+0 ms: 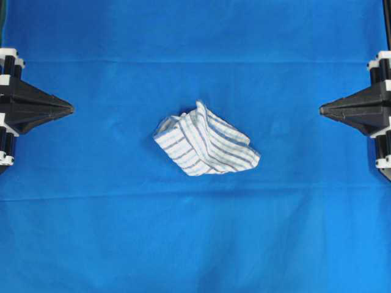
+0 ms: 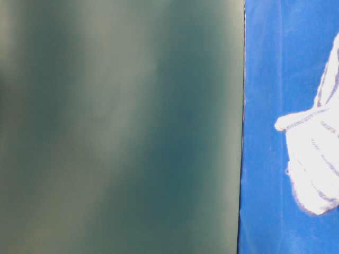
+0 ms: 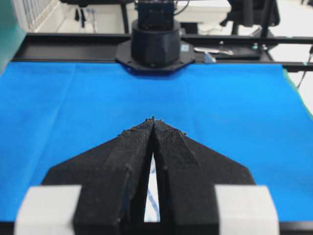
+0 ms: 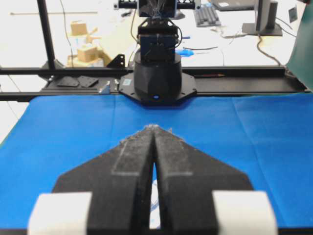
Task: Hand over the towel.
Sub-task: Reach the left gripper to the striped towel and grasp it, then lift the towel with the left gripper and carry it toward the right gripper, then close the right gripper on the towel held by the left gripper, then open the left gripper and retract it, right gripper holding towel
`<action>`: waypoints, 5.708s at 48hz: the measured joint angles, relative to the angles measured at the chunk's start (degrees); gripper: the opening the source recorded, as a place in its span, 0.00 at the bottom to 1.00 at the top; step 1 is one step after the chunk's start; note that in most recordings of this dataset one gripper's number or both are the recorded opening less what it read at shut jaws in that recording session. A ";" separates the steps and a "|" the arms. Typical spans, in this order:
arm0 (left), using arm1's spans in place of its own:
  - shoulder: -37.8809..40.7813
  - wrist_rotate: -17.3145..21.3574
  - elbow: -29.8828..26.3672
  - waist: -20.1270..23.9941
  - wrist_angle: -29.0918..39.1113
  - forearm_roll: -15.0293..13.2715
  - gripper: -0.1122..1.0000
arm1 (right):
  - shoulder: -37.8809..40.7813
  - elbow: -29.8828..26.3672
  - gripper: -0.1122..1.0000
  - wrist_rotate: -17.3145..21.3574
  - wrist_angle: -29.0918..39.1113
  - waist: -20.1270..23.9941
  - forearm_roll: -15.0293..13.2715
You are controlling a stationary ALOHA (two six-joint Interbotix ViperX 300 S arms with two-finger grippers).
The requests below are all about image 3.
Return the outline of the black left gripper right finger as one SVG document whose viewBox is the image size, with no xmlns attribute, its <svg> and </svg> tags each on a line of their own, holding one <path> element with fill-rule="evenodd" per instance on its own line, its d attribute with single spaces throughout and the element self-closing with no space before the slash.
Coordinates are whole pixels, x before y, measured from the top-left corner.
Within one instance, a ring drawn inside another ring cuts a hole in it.
<svg viewBox="0 0 313 235">
<path fill-rule="evenodd" d="M 154 121 L 154 158 L 160 219 L 175 227 L 209 227 L 218 223 L 214 185 L 254 185 L 243 165 Z"/>
</svg>

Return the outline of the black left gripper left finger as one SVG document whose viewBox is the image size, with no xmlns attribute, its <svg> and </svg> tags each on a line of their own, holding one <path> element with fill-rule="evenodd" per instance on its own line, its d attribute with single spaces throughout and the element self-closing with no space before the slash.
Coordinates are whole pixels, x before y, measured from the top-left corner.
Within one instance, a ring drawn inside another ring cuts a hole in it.
<svg viewBox="0 0 313 235">
<path fill-rule="evenodd" d="M 80 185 L 77 235 L 121 235 L 144 222 L 154 121 L 50 168 L 43 185 Z"/>
</svg>

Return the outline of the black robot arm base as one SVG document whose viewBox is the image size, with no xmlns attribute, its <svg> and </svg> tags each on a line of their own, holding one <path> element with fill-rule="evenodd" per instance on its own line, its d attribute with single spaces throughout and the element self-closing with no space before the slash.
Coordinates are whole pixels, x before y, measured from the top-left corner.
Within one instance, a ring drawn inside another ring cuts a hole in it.
<svg viewBox="0 0 313 235">
<path fill-rule="evenodd" d="M 141 72 L 174 72 L 194 63 L 194 47 L 182 41 L 176 0 L 137 0 L 131 38 L 118 45 L 116 61 Z"/>
</svg>

